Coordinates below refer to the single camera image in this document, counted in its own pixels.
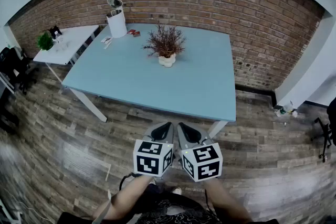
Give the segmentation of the green potted plant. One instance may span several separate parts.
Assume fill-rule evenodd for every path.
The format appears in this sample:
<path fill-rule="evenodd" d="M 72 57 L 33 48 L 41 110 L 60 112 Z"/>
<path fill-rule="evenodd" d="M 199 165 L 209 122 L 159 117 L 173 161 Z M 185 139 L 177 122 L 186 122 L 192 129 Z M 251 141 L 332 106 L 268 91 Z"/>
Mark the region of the green potted plant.
<path fill-rule="evenodd" d="M 37 47 L 41 50 L 49 50 L 53 47 L 54 41 L 50 34 L 44 32 L 42 35 L 37 38 Z"/>

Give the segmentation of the brown plant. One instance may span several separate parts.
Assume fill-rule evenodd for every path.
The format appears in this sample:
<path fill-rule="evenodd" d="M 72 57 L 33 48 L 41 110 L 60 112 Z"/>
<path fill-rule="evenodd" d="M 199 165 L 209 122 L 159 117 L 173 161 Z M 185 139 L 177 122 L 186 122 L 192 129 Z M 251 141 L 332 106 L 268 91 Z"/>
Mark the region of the brown plant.
<path fill-rule="evenodd" d="M 187 38 L 175 26 L 156 25 L 156 31 L 148 32 L 149 37 L 142 49 L 148 50 L 148 56 L 156 55 L 160 65 L 170 68 L 176 62 L 176 56 L 182 53 Z"/>

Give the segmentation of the black jug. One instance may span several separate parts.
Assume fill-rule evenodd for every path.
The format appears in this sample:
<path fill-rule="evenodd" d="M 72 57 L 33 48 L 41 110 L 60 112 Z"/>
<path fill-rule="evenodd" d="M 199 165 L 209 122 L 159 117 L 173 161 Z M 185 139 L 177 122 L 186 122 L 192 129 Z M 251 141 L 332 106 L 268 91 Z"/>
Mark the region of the black jug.
<path fill-rule="evenodd" d="M 62 35 L 62 32 L 60 31 L 60 29 L 56 25 L 54 27 L 50 28 L 49 32 L 50 32 L 53 39 L 56 39 L 58 36 Z"/>

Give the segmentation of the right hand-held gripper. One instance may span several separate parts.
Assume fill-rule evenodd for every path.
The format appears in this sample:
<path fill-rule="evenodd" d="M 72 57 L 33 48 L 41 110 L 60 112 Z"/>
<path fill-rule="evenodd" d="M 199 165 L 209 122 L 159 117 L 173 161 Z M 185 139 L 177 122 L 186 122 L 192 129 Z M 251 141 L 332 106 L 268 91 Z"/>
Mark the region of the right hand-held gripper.
<path fill-rule="evenodd" d="M 180 156 L 184 170 L 195 182 L 218 177 L 222 174 L 223 156 L 218 143 L 208 133 L 183 122 L 177 125 Z"/>

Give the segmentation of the white side table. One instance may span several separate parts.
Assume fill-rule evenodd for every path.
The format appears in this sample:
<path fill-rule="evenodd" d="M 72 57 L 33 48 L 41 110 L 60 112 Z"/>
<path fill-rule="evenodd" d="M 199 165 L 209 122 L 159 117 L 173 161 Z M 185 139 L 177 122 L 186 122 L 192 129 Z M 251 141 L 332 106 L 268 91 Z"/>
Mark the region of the white side table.
<path fill-rule="evenodd" d="M 68 48 L 64 51 L 56 50 L 56 45 L 47 51 L 40 50 L 38 54 L 34 57 L 33 61 L 42 62 L 47 65 L 50 71 L 55 75 L 55 77 L 62 83 L 60 77 L 52 69 L 51 64 L 64 65 L 66 66 L 68 62 L 74 64 L 79 58 L 77 51 L 82 47 L 88 47 L 87 40 L 91 38 L 95 39 L 95 31 L 99 29 L 99 25 L 89 25 L 89 26 L 79 26 L 64 28 L 60 31 L 64 36 L 64 39 L 68 42 Z"/>

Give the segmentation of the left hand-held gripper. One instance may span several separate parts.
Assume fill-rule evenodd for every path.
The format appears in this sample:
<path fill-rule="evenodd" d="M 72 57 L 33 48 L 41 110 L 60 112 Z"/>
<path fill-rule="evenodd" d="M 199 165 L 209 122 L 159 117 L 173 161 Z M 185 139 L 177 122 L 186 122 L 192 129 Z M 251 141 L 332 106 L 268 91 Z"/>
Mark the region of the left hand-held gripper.
<path fill-rule="evenodd" d="M 173 162 L 174 126 L 163 122 L 149 127 L 133 150 L 134 172 L 161 178 Z"/>

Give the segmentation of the person's left forearm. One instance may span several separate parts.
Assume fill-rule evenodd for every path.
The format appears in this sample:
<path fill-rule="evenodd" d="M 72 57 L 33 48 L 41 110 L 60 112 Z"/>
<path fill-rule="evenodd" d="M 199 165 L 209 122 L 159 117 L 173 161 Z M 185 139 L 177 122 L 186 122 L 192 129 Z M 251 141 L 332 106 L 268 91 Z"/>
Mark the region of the person's left forearm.
<path fill-rule="evenodd" d="M 133 179 L 111 199 L 100 205 L 94 212 L 93 219 L 97 219 L 108 207 L 103 219 L 121 220 L 132 210 L 153 179 L 153 177 L 148 175 L 141 175 Z"/>

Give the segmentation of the black office chair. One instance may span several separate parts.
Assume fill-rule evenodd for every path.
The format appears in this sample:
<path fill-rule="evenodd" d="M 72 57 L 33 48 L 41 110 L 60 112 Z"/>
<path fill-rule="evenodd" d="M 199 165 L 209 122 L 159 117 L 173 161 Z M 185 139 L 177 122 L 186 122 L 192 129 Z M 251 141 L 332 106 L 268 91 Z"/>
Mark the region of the black office chair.
<path fill-rule="evenodd" d="M 336 97 L 331 101 L 327 108 L 327 115 L 329 119 L 328 124 L 323 124 L 320 118 L 316 118 L 314 123 L 319 123 L 322 128 L 322 134 L 314 136 L 311 141 L 319 137 L 324 138 L 323 152 L 319 155 L 319 158 L 325 163 L 327 160 L 326 157 L 326 148 L 331 146 L 331 142 L 336 146 Z"/>
<path fill-rule="evenodd" d="M 27 94 L 29 83 L 37 82 L 34 75 L 38 70 L 38 67 L 30 66 L 25 55 L 20 59 L 15 48 L 4 48 L 0 52 L 0 73 L 9 79 L 9 83 L 13 86 L 18 84 L 24 95 Z"/>

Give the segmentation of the person's right forearm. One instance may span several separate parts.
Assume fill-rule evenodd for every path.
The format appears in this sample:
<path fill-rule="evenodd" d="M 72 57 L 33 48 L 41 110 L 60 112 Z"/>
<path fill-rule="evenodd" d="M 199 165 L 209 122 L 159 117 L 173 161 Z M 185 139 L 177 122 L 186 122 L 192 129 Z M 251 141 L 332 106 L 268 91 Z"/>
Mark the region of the person's right forearm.
<path fill-rule="evenodd" d="M 203 183 L 217 217 L 223 223 L 247 224 L 253 221 L 247 209 L 223 187 L 219 179 L 213 178 Z"/>

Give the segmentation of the clear plastic bottle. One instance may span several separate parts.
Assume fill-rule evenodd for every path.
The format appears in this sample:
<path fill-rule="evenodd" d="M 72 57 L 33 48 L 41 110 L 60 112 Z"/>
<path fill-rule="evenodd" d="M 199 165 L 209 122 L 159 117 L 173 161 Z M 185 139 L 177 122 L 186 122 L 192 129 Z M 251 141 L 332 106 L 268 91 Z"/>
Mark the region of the clear plastic bottle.
<path fill-rule="evenodd" d="M 57 36 L 55 39 L 56 50 L 66 50 L 68 48 L 68 42 L 64 39 L 63 35 Z"/>

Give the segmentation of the light blue table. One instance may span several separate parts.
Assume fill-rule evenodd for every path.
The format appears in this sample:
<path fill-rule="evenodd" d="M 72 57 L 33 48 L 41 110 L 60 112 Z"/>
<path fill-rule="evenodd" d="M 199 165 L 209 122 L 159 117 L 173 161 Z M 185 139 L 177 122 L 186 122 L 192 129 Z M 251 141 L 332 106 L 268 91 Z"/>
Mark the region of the light blue table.
<path fill-rule="evenodd" d="M 128 24 L 140 32 L 114 39 L 105 28 L 63 80 L 80 92 L 152 109 L 215 120 L 211 135 L 236 120 L 236 94 L 229 36 L 217 31 L 182 27 L 184 51 L 172 67 L 143 49 L 154 24 Z"/>

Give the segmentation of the black patterned clothing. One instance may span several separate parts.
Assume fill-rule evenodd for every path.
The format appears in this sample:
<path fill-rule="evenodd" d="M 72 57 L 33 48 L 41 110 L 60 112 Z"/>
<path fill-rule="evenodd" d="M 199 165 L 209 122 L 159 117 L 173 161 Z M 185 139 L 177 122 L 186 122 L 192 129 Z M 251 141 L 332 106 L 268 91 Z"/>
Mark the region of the black patterned clothing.
<path fill-rule="evenodd" d="M 218 219 L 215 212 L 206 210 L 198 202 L 182 195 L 179 188 L 159 191 L 152 181 L 135 203 L 132 210 L 121 220 L 104 220 L 105 211 L 97 219 L 77 217 L 63 212 L 57 224 L 228 224 Z"/>

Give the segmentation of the white bin with open lid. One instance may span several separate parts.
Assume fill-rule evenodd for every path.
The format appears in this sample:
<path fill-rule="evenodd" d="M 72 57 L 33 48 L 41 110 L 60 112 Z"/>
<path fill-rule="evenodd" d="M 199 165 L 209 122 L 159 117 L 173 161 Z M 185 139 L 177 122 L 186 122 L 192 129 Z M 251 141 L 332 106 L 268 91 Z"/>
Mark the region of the white bin with open lid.
<path fill-rule="evenodd" d="M 112 38 L 121 38 L 127 34 L 122 0 L 107 0 L 111 10 L 107 13 L 107 22 Z"/>

